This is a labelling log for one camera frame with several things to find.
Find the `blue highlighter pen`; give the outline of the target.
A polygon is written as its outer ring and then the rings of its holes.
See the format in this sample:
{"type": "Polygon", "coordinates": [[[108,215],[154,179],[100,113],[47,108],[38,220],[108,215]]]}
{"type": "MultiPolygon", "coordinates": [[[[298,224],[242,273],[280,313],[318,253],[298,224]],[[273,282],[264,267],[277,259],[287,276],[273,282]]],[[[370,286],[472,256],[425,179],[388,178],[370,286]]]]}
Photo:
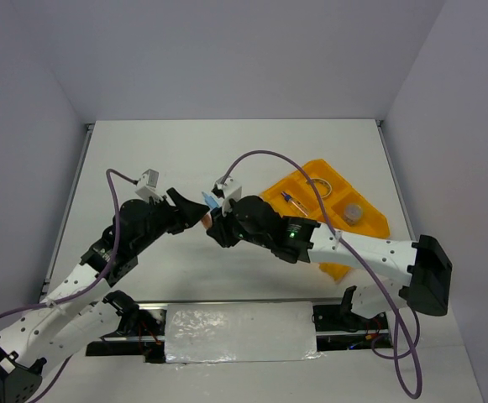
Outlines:
{"type": "Polygon", "coordinates": [[[206,193],[205,191],[202,192],[202,197],[210,210],[219,208],[219,204],[216,197],[210,195],[209,193],[206,193]]]}

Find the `small blue-capped glue bottle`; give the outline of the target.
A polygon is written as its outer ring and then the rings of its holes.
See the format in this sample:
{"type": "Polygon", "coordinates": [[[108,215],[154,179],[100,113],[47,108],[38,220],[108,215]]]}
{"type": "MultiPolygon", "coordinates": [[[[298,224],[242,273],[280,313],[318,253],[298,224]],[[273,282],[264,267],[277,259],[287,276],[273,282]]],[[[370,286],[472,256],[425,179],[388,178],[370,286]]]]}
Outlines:
{"type": "Polygon", "coordinates": [[[307,217],[309,215],[305,206],[301,204],[296,198],[294,198],[293,196],[291,196],[289,193],[285,191],[283,191],[281,195],[286,203],[296,208],[304,217],[307,217]]]}

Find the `clear tape roll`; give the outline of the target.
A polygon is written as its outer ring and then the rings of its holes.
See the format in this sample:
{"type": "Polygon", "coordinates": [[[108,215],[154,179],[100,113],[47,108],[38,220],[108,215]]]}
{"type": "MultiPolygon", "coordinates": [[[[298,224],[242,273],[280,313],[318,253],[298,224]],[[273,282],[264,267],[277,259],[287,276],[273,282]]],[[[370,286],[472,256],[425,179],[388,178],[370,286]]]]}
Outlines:
{"type": "Polygon", "coordinates": [[[324,180],[323,178],[311,178],[308,182],[308,185],[314,186],[316,190],[318,191],[319,196],[322,199],[327,199],[331,196],[333,193],[333,187],[332,185],[324,180]]]}

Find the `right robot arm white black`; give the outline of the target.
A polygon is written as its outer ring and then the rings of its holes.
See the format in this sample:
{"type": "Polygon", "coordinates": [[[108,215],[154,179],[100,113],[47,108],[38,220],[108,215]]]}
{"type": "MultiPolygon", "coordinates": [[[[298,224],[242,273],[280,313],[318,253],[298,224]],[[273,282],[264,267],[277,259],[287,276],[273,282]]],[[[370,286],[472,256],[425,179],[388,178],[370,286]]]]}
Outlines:
{"type": "Polygon", "coordinates": [[[223,248],[245,241],[290,264],[341,264],[366,271],[373,285],[344,292],[339,311],[346,327],[359,328],[383,311],[404,306],[432,317],[448,313],[453,265],[432,236],[396,241],[331,229],[324,222],[283,217],[258,196],[232,201],[228,211],[212,210],[211,220],[207,235],[223,248]]]}

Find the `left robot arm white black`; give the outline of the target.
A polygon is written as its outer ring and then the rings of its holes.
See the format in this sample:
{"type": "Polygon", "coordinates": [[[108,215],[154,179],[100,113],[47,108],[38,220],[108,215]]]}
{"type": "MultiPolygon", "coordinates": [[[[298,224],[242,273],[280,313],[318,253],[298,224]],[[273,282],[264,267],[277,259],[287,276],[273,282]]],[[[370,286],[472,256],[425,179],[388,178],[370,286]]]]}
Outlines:
{"type": "Polygon", "coordinates": [[[128,335],[155,323],[115,286],[154,241],[194,227],[207,212],[173,188],[117,206],[112,225],[62,283],[42,302],[17,309],[21,317],[0,331],[0,402],[39,401],[43,378],[74,353],[109,333],[128,335]]]}

